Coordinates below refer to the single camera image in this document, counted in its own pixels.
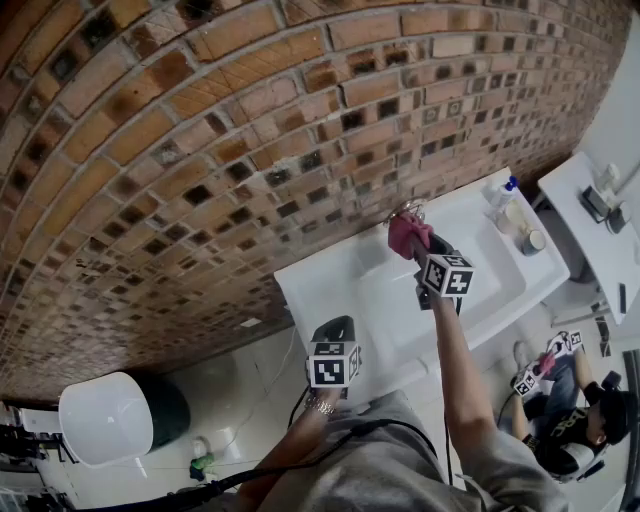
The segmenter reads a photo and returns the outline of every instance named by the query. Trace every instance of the soap bottle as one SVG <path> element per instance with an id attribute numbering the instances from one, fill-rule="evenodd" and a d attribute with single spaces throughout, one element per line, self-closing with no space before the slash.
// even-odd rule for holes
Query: soap bottle
<path id="1" fill-rule="evenodd" d="M 509 177 L 509 181 L 507 181 L 504 185 L 500 185 L 498 190 L 496 190 L 491 197 L 491 206 L 493 207 L 493 214 L 497 215 L 498 213 L 504 210 L 505 206 L 513 199 L 513 196 L 516 193 L 516 187 L 518 186 L 518 180 L 515 176 Z"/>

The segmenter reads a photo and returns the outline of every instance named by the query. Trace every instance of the person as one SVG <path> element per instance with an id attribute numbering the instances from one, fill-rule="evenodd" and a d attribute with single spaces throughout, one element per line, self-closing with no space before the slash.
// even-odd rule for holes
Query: person
<path id="1" fill-rule="evenodd" d="M 420 435 L 388 425 L 349 440 L 316 466 L 243 483 L 233 497 L 234 508 L 225 510 L 570 510 L 558 484 L 536 463 L 531 451 L 497 429 L 487 389 L 471 359 L 452 300 L 433 297 L 431 302 L 445 414 L 467 489 L 445 484 L 436 454 Z M 391 418 L 420 427 L 402 392 L 374 400 L 360 415 L 324 414 L 336 405 L 339 394 L 335 389 L 316 390 L 308 407 L 257 468 L 308 460 L 355 425 L 372 419 Z"/>
<path id="2" fill-rule="evenodd" d="M 516 342 L 518 371 L 529 362 L 526 352 L 525 343 Z M 512 433 L 549 473 L 559 479 L 575 478 L 607 445 L 618 444 L 629 433 L 637 422 L 638 400 L 628 391 L 601 388 L 593 379 L 584 348 L 559 357 L 544 379 L 553 382 L 548 396 L 540 393 L 525 407 L 522 397 L 514 395 Z M 580 390 L 590 407 L 576 407 Z M 586 459 L 576 457 L 576 446 L 589 449 Z"/>

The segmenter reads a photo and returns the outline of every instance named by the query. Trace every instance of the white sink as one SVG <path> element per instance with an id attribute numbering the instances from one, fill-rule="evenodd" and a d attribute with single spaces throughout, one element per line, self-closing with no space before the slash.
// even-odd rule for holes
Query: white sink
<path id="1" fill-rule="evenodd" d="M 460 320 L 471 349 L 517 320 L 569 277 L 562 257 L 518 192 L 530 224 L 547 247 L 526 257 L 486 216 L 485 195 L 507 181 L 508 169 L 424 206 L 425 221 L 476 267 Z M 331 318 L 350 315 L 363 347 L 361 374 L 348 406 L 398 389 L 437 369 L 433 313 L 421 311 L 413 275 L 418 265 L 387 246 L 387 227 L 375 226 L 276 272 L 303 340 Z"/>

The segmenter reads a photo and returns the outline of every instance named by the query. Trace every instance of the brick wall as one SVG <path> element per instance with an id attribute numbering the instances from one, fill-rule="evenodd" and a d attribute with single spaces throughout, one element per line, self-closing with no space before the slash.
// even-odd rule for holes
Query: brick wall
<path id="1" fill-rule="evenodd" d="M 0 393 L 33 399 L 282 329 L 275 270 L 402 199 L 536 176 L 592 119 L 630 10 L 21 3 L 0 16 Z"/>

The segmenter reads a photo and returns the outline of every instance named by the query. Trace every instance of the wristwatch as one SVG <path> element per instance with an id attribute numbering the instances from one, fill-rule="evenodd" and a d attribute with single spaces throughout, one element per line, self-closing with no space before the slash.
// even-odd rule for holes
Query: wristwatch
<path id="1" fill-rule="evenodd" d="M 311 395 L 304 403 L 305 409 L 315 409 L 316 411 L 324 414 L 325 416 L 331 416 L 336 408 L 330 403 L 320 400 L 317 396 Z"/>

